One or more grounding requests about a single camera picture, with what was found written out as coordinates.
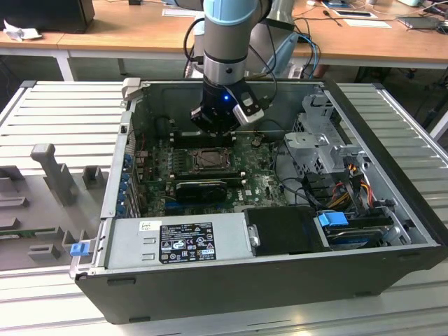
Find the blue clip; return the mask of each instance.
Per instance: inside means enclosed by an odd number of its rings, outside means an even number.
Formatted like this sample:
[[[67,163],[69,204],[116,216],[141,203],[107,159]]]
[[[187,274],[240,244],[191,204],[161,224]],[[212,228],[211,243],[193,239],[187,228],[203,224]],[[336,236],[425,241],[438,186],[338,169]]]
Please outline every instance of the blue clip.
[[[76,243],[71,245],[70,256],[86,257],[89,255],[90,243]]]
[[[349,222],[345,217],[343,212],[324,212],[319,217],[319,222],[321,226],[337,226],[337,225],[348,225]]]

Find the floor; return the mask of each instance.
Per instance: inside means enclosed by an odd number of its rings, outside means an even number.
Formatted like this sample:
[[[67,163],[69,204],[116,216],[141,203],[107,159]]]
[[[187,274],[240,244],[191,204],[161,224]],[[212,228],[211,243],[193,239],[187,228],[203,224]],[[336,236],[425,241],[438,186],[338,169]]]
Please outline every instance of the floor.
[[[9,97],[24,80],[61,81],[62,77],[55,59],[50,57],[3,57],[0,63],[0,108],[6,105]],[[125,60],[127,76],[145,79],[179,79],[183,73],[184,61],[164,60]],[[74,59],[74,67],[80,81],[121,81],[116,59]],[[353,82],[358,68],[354,66],[332,66],[325,74],[338,83]],[[446,89],[433,87],[440,80],[443,70],[419,69],[412,79],[408,78],[408,69],[392,69],[383,82],[386,89],[413,116],[419,109],[416,119],[421,123],[427,112],[433,108],[446,94]],[[378,82],[369,77],[364,83]],[[440,144],[448,148],[448,134],[444,135]]]

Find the power supply label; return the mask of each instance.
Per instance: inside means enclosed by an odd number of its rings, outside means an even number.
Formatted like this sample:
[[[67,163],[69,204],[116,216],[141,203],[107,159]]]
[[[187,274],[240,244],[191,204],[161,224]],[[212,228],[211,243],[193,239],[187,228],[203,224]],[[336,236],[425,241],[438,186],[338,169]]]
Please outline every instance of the power supply label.
[[[159,261],[162,264],[216,259],[211,223],[160,226]]]

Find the wooden desk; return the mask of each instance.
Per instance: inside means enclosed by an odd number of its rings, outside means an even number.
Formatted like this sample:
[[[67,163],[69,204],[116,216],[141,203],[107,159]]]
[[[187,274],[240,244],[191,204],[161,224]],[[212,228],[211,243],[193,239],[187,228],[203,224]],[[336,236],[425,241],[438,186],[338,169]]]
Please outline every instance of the wooden desk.
[[[374,8],[379,19],[393,19],[415,11],[396,0],[379,0]],[[162,4],[144,3],[129,6],[127,1],[94,0],[95,18],[85,34],[44,33],[44,39],[18,43],[0,36],[3,55],[38,55],[55,57],[64,80],[76,79],[72,71],[72,57],[104,57],[184,60],[182,42],[191,17],[162,16]],[[312,7],[305,0],[297,0],[295,15]],[[326,18],[324,8],[316,7],[303,14],[304,18]],[[371,6],[360,10],[372,11]],[[311,35],[321,48],[321,64],[374,67],[405,67],[444,69],[448,66],[448,36],[435,31],[406,31],[398,21],[387,22],[392,29],[350,27],[345,21],[310,20]],[[297,25],[306,31],[305,22]],[[303,64],[310,55],[308,45],[298,45],[293,61]]]
[[[93,4],[91,27],[85,34],[65,34],[59,49],[182,53],[191,17],[162,16],[164,6],[157,3],[129,6],[127,1],[94,0]]]
[[[396,14],[406,15],[406,13],[416,10],[416,8],[406,6],[396,0],[379,0],[379,3],[380,5],[375,6],[374,9],[383,13],[391,13],[391,15],[373,12],[370,5],[359,9],[359,11],[370,11],[379,19],[390,20]],[[310,7],[306,5],[299,5],[294,14],[298,15],[308,9]],[[325,9],[315,8],[302,17],[328,18],[322,13]],[[333,20],[308,21],[313,41],[321,47],[321,63],[323,64],[361,65],[365,61],[369,61],[380,64],[388,62],[390,67],[393,67],[394,62],[421,64],[421,66],[408,67],[434,67],[439,64],[441,68],[445,68],[448,65],[448,36],[436,31],[406,30],[407,28],[397,20],[386,22],[392,27],[391,29],[350,27],[343,20],[338,20],[338,22],[343,27],[337,26]],[[297,25],[303,32],[307,31],[304,20],[298,20]],[[294,56],[308,57],[309,47],[307,45],[298,46]]]
[[[11,40],[9,36],[2,32],[0,34],[0,48],[57,49],[57,43],[63,37],[64,33],[41,33],[41,35],[43,38],[19,42]]]

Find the computer case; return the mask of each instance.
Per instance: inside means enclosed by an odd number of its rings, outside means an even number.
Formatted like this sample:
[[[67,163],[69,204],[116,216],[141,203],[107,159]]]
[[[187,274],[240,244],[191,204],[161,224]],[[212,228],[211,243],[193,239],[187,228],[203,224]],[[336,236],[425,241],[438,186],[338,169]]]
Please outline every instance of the computer case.
[[[0,6],[0,18],[10,25],[40,32],[82,34],[94,16],[92,0],[3,0]]]

